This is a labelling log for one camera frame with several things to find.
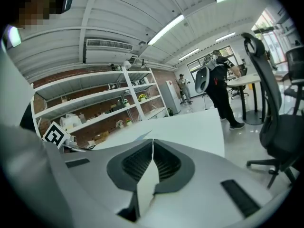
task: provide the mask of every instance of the potted plant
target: potted plant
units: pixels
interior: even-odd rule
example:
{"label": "potted plant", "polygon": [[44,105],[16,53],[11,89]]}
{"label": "potted plant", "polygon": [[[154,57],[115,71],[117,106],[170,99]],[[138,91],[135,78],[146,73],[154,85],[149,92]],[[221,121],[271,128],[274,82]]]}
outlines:
{"label": "potted plant", "polygon": [[125,107],[130,106],[130,103],[128,102],[127,99],[123,100],[123,104],[124,104]]}
{"label": "potted plant", "polygon": [[122,120],[119,120],[117,123],[116,123],[116,127],[119,127],[119,128],[124,128],[124,122]]}
{"label": "potted plant", "polygon": [[130,125],[133,124],[130,117],[128,117],[128,118],[125,120],[125,122],[127,123],[127,126],[130,126]]}
{"label": "potted plant", "polygon": [[145,94],[141,94],[139,97],[138,97],[138,100],[139,101],[145,101],[147,99],[147,96]]}

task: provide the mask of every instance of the chair headrest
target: chair headrest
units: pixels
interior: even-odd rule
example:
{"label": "chair headrest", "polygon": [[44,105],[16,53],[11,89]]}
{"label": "chair headrest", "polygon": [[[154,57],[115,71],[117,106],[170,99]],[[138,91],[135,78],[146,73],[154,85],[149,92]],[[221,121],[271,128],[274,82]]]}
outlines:
{"label": "chair headrest", "polygon": [[265,47],[264,44],[261,40],[255,38],[253,35],[249,34],[249,33],[243,33],[241,34],[242,37],[245,38],[244,41],[244,46],[245,46],[245,50],[248,54],[249,49],[248,49],[248,45],[250,44],[252,49],[253,49],[253,54],[257,57],[261,57],[262,55],[265,54]]}

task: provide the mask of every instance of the refrigerator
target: refrigerator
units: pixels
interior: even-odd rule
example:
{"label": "refrigerator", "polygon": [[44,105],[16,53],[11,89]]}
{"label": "refrigerator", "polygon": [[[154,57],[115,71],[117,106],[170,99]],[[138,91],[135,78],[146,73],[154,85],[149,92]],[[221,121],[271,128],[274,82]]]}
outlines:
{"label": "refrigerator", "polygon": [[161,95],[165,101],[166,107],[171,108],[173,114],[181,111],[181,101],[178,99],[172,81],[168,80],[160,87]]}

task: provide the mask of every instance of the sneaker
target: sneaker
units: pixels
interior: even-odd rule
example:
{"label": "sneaker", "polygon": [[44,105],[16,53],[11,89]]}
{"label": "sneaker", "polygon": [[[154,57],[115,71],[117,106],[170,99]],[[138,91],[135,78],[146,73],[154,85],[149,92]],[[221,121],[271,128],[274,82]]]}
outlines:
{"label": "sneaker", "polygon": [[230,125],[230,130],[235,130],[235,129],[242,129],[245,126],[245,123],[237,123],[234,126]]}

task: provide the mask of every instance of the man in black clothing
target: man in black clothing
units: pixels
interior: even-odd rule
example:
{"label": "man in black clothing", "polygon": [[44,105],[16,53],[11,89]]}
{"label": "man in black clothing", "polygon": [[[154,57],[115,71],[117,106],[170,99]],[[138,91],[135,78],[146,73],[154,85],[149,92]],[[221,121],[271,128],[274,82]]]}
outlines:
{"label": "man in black clothing", "polygon": [[237,77],[241,76],[239,68],[234,66],[226,57],[222,57],[218,50],[214,50],[217,66],[210,71],[209,86],[206,93],[212,100],[214,107],[218,109],[221,121],[227,119],[230,123],[230,129],[241,129],[244,123],[239,123],[233,116],[232,109],[229,104],[229,96],[227,92],[227,71],[230,69]]}

